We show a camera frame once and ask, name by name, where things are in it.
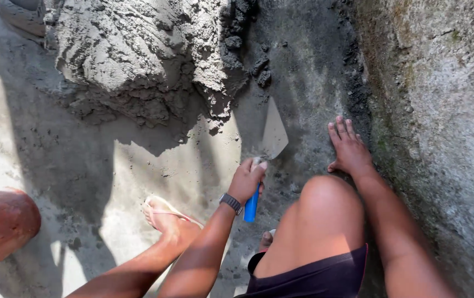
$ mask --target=black shorts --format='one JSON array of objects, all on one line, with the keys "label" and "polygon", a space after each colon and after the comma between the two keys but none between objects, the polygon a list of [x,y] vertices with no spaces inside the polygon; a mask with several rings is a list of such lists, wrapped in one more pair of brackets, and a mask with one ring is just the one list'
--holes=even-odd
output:
[{"label": "black shorts", "polygon": [[256,278],[255,267],[265,254],[248,263],[250,282],[238,298],[356,297],[364,277],[368,246],[298,267],[271,277]]}]

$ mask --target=person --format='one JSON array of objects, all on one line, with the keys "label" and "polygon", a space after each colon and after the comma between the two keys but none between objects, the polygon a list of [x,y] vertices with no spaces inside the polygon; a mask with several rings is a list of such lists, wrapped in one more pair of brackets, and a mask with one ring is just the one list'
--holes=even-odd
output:
[{"label": "person", "polygon": [[[407,207],[373,167],[351,120],[328,125],[337,153],[328,172],[353,177],[360,196],[333,175],[317,176],[284,213],[274,235],[266,232],[248,264],[247,293],[239,297],[355,297],[363,279],[367,244],[364,209],[373,228],[389,297],[455,297],[436,268],[426,239]],[[220,269],[236,211],[262,181],[266,164],[251,170],[245,160],[234,174],[227,200],[202,229],[160,200],[145,208],[160,240],[134,259],[89,281],[69,298],[142,297],[177,258],[158,297],[207,297]]]}]

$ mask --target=cement pile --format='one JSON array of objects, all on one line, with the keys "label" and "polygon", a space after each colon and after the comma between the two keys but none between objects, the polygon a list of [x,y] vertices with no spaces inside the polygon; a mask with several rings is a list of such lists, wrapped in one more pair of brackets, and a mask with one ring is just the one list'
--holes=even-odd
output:
[{"label": "cement pile", "polygon": [[212,117],[228,117],[247,83],[238,51],[255,0],[57,0],[46,2],[45,16],[36,0],[18,1],[0,0],[0,15],[42,38],[78,85],[64,104],[93,123],[115,119],[114,110],[139,125],[165,125],[183,119],[195,90]]}]

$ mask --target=trowel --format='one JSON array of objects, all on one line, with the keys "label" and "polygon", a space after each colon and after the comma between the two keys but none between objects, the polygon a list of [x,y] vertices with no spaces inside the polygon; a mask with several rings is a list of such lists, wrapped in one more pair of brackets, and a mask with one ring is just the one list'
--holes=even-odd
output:
[{"label": "trowel", "polygon": [[[283,126],[274,99],[270,97],[268,100],[268,113],[265,131],[263,132],[263,140],[259,146],[263,151],[263,155],[254,158],[254,165],[259,164],[261,160],[272,160],[276,158],[287,144],[288,136],[285,131],[285,126]],[[260,184],[257,185],[257,190],[254,195],[244,205],[244,221],[246,222],[253,222],[255,220],[257,200],[259,199],[259,186]]]}]

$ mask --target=trowel blade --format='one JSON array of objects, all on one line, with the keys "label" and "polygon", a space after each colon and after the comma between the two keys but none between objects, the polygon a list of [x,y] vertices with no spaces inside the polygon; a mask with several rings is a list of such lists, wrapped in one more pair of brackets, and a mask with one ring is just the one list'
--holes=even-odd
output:
[{"label": "trowel blade", "polygon": [[268,159],[274,159],[283,151],[287,144],[288,136],[285,126],[281,121],[281,116],[274,99],[270,97],[265,132],[263,133],[263,141],[261,143],[262,149]]}]

